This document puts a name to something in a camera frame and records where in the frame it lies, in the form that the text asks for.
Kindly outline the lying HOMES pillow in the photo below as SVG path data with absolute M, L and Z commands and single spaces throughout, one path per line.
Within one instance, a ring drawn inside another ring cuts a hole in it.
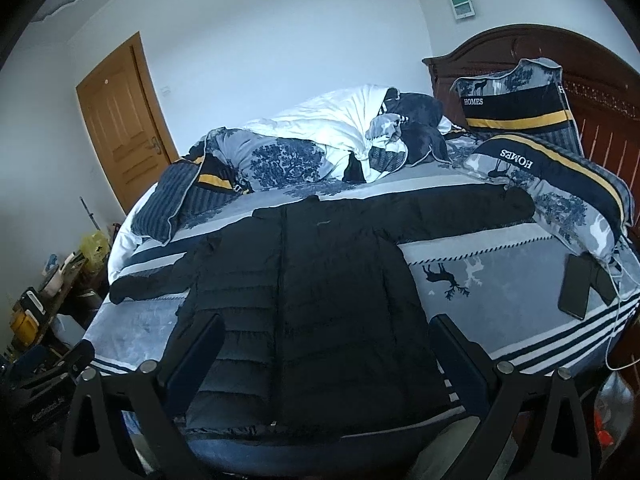
M 634 213 L 628 185 L 616 174 L 566 148 L 524 133 L 482 142 L 463 168 L 483 180 L 521 188 L 534 219 L 579 255 L 608 262 Z

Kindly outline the cluttered wooden side table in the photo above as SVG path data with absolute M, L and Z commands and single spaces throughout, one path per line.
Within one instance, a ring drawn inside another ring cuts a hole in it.
M 86 330 L 100 310 L 107 292 L 106 260 L 92 270 L 86 258 L 77 257 L 64 270 L 60 290 L 52 298 L 40 296 L 47 317 L 38 326 L 34 341 L 26 346 L 13 335 L 1 355 L 12 363 L 27 350 L 42 344 L 46 350 L 44 362 L 52 364 L 73 347 L 62 339 L 63 336 L 72 336 L 72 328 L 65 324 L 66 318 L 72 318 Z

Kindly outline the upright HOMES pillow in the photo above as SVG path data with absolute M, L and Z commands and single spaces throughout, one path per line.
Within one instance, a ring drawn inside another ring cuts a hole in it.
M 483 140 L 498 133 L 525 133 L 584 154 L 563 87 L 563 67 L 550 58 L 522 58 L 512 70 L 459 77 L 450 89 L 469 129 Z

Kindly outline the dark striped pillow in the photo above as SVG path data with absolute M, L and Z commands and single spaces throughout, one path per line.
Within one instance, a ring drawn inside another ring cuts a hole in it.
M 180 159 L 160 176 L 131 222 L 131 231 L 168 244 L 183 226 L 220 211 L 250 188 L 215 155 Z

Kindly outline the brown wooden door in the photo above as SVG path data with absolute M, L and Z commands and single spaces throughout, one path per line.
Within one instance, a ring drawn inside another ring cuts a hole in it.
M 76 87 L 92 146 L 116 200 L 130 211 L 179 158 L 139 34 L 107 55 Z

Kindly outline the yellow plastic bag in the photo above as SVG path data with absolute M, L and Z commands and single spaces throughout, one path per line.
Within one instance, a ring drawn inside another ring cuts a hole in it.
M 110 240 L 100 230 L 86 234 L 82 237 L 79 246 L 80 252 L 86 258 L 86 268 L 89 273 L 98 272 L 111 251 Z

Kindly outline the white cooking pot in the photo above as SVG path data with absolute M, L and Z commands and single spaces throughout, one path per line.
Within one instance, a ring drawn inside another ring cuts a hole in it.
M 63 288 L 63 285 L 64 273 L 60 269 L 55 270 L 44 282 L 40 295 L 46 299 L 54 298 Z

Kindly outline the black puffer jacket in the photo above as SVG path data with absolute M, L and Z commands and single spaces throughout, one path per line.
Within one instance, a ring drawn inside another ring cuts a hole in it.
M 219 314 L 226 338 L 186 411 L 191 434 L 342 436 L 449 408 L 401 245 L 533 217 L 518 188 L 471 184 L 258 209 L 111 300 L 184 295 L 166 350 Z

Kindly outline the crumpled white blue duvet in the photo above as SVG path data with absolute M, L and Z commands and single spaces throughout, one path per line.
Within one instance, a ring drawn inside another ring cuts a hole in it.
M 450 161 L 461 132 L 442 102 L 376 84 L 334 90 L 241 128 L 219 127 L 185 159 L 203 183 L 267 191 L 333 179 L 371 183 L 421 162 Z

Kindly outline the dark wooden headboard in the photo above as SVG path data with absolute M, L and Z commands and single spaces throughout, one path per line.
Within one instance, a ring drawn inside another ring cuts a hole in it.
M 522 58 L 550 58 L 563 67 L 586 157 L 617 174 L 638 198 L 639 74 L 606 47 L 559 27 L 517 24 L 480 32 L 422 63 L 445 114 L 463 125 L 458 97 L 449 90 L 454 80 L 508 70 Z

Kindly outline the yellow container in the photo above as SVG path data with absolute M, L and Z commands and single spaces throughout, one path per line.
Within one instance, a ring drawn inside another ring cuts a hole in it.
M 10 327 L 15 338 L 25 347 L 29 347 L 37 337 L 38 322 L 28 311 L 17 310 L 12 313 Z

